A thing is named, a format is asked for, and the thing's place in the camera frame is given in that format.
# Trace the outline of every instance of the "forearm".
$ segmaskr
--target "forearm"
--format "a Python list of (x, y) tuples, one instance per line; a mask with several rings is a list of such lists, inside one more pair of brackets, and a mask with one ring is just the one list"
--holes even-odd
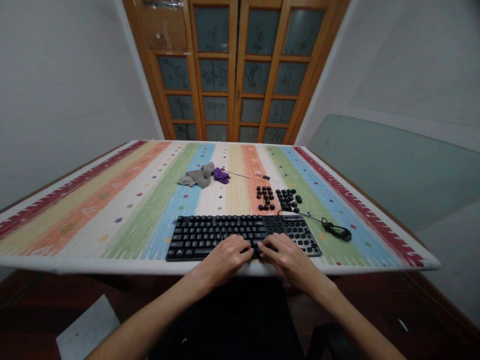
[(124, 322), (87, 359), (143, 359), (168, 326), (207, 293), (194, 274), (187, 274)]
[(348, 301), (334, 283), (327, 291), (328, 294), (324, 291), (314, 294), (314, 300), (330, 313), (369, 359), (405, 359), (397, 348)]

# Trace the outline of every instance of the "purple cloth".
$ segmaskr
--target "purple cloth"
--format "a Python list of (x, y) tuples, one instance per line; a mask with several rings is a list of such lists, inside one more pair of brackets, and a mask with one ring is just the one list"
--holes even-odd
[(218, 182), (221, 182), (222, 184), (228, 184), (230, 175), (228, 175), (226, 172), (223, 172), (219, 167), (217, 167), (213, 171), (213, 178)]

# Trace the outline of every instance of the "table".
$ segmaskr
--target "table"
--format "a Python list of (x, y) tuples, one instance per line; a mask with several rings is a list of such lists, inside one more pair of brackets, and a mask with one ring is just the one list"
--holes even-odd
[[(229, 184), (177, 184), (213, 162)], [(255, 172), (277, 180), (268, 181)], [(166, 262), (182, 215), (276, 215), (260, 211), (257, 186), (295, 188), (302, 213), (349, 228), (351, 242), (306, 219), (328, 275), (434, 270), (440, 262), (397, 222), (305, 147), (202, 141), (131, 141), (0, 214), (0, 266), (65, 273), (182, 275), (196, 261)], [(273, 276), (252, 260), (239, 273)]]

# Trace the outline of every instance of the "white wall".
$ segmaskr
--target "white wall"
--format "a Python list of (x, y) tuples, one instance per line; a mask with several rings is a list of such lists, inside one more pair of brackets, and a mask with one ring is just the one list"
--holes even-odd
[(0, 208), (134, 139), (163, 139), (115, 0), (0, 1)]
[[(328, 114), (480, 152), (480, 5), (475, 0), (352, 0), (296, 139)], [(480, 327), (480, 204), (417, 234), (442, 262), (425, 273)]]

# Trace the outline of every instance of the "black keyboard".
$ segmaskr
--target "black keyboard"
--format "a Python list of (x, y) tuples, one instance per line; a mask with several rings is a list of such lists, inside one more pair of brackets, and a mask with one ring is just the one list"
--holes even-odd
[(285, 233), (309, 257), (322, 255), (319, 246), (301, 215), (217, 215), (179, 216), (166, 255), (167, 261), (198, 261), (232, 234), (242, 235), (260, 257), (257, 243), (273, 233)]

